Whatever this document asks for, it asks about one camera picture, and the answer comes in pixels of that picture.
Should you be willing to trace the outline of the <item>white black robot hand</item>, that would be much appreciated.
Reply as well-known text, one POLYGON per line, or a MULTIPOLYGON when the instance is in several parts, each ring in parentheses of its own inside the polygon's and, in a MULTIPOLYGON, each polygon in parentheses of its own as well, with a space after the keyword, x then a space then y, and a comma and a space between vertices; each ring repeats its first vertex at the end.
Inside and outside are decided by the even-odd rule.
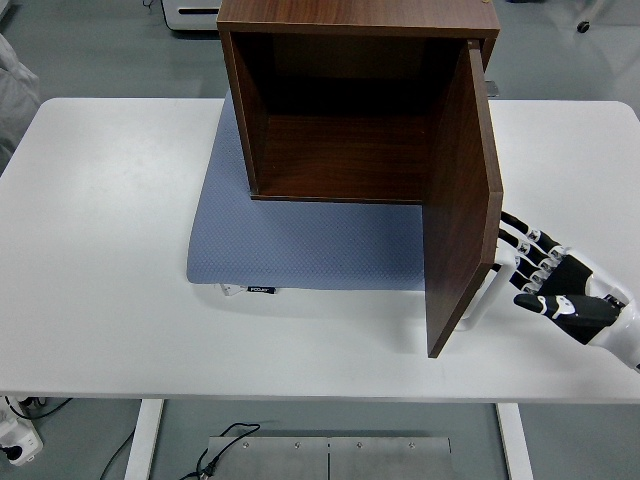
POLYGON ((501 221, 516 230, 499 230, 499 239, 514 250, 509 279, 518 290, 514 304, 550 319, 582 345, 609 351, 637 372, 639 302, 630 291, 544 231, 507 212, 501 221))

